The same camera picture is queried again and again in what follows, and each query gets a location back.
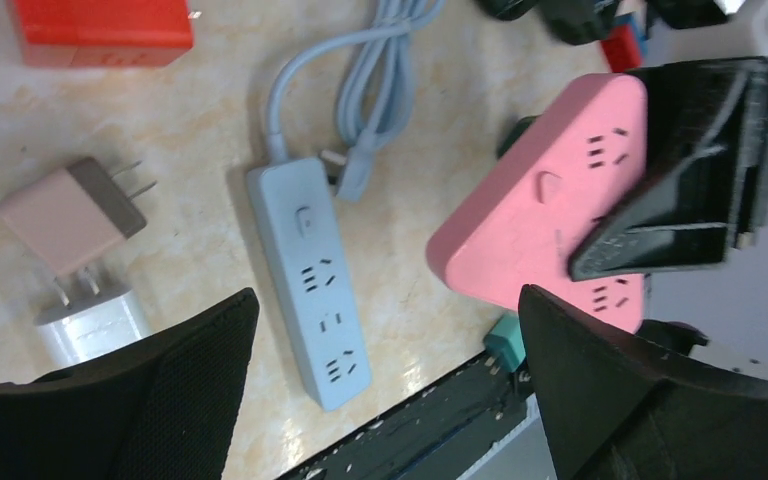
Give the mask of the pink triangular power strip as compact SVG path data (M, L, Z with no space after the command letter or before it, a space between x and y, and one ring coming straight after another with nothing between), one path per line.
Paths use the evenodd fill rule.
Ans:
M534 284L619 329L643 320L643 278L575 281L568 261L646 166L647 92L636 77L570 82L431 236L426 259L451 290L516 310Z

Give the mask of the red cube socket adapter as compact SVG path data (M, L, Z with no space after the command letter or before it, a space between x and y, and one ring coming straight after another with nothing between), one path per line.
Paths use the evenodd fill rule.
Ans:
M162 67L194 45L185 1L19 0L6 6L23 61L33 67Z

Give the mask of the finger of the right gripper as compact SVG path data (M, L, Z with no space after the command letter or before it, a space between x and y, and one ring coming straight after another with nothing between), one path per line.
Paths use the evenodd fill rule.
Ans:
M647 93L645 170L568 261L575 281L725 261L768 127L768 60L633 69Z

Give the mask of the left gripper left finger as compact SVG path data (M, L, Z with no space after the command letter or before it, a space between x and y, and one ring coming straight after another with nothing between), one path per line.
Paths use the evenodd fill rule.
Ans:
M246 288L112 353L0 384L0 479L218 479L259 301Z

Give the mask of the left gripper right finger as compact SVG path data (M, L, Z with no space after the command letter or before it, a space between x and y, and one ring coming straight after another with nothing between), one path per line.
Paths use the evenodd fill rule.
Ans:
M768 380L604 323L535 285L518 306L561 479L768 479Z

